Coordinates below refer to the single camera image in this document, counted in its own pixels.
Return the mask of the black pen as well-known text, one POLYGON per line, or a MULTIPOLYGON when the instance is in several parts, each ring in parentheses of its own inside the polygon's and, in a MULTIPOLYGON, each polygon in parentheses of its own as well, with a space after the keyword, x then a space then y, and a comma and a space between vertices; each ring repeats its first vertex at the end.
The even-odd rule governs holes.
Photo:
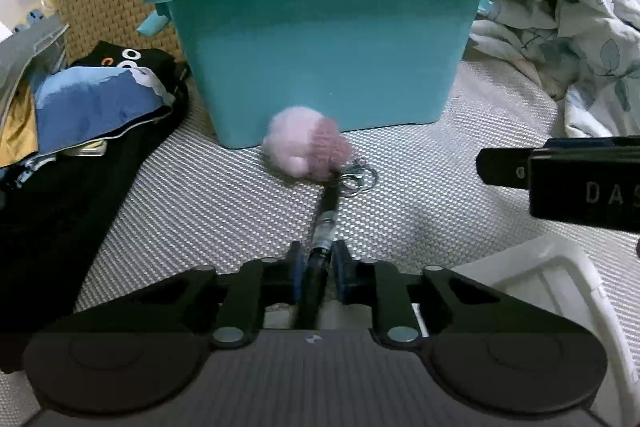
POLYGON ((332 171, 324 184, 314 220, 314 233, 311 236, 306 269, 300 283, 293 329, 310 331, 317 328, 318 316, 326 295, 326 283, 329 280, 340 198, 340 174, 332 171))

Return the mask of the white plastic bin lid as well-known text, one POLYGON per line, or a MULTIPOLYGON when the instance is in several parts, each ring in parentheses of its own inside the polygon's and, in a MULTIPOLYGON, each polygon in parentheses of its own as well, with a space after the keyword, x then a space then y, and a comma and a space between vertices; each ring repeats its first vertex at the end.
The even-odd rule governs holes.
POLYGON ((635 426, 639 373, 603 281, 546 235, 416 283, 441 426, 635 426))

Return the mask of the floral white blue quilt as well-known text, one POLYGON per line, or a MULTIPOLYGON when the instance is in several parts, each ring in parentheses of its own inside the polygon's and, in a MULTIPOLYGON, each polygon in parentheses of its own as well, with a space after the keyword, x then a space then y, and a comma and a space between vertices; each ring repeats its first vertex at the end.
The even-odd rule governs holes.
POLYGON ((472 46, 564 104, 572 138, 639 132, 639 0, 482 0, 472 46))

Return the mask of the teal plastic storage bin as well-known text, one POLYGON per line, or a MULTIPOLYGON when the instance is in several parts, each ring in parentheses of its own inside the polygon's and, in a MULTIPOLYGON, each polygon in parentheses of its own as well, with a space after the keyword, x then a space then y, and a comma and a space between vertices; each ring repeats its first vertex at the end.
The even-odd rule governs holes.
POLYGON ((262 142, 306 106, 343 130, 436 121, 480 0, 144 0, 175 28, 219 142, 262 142))

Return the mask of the black clothing pile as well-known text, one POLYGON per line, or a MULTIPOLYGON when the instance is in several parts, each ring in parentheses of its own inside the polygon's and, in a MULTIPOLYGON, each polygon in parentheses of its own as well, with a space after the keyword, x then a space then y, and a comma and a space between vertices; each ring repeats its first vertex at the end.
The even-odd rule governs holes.
POLYGON ((18 372, 33 335, 70 317, 139 168, 189 110, 171 54, 99 42, 70 67, 148 68, 174 104, 77 146, 6 169, 1 180, 1 370, 18 372))

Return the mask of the blue and white cloth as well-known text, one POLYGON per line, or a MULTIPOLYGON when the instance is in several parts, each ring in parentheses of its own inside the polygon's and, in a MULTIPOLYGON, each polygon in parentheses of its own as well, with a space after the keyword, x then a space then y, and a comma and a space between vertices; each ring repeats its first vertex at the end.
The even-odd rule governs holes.
POLYGON ((38 152, 89 142, 174 101, 148 68, 66 68, 35 89, 38 152))

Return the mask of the yellow cloth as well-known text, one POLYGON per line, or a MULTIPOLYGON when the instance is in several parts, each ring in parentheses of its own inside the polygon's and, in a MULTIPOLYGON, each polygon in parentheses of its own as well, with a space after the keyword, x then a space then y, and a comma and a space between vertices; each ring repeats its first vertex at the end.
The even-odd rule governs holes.
POLYGON ((32 88, 27 86, 15 93, 9 106, 1 131, 0 164, 16 164, 37 150, 35 102, 32 88))

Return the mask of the grey pillow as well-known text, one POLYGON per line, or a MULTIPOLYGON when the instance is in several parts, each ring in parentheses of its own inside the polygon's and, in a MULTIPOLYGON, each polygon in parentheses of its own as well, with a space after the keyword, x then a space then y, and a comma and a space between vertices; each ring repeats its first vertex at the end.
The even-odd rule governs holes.
POLYGON ((57 15, 42 18, 1 43, 1 127, 23 78, 37 80, 67 66, 65 34, 68 31, 57 15))

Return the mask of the pink plush keychain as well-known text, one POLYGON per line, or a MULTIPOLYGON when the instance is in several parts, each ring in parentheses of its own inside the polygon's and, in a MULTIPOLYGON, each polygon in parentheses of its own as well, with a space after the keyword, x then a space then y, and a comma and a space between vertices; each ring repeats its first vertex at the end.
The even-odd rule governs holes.
POLYGON ((262 153, 287 176, 324 182, 352 158, 352 144, 333 119, 293 106, 271 119, 262 153))

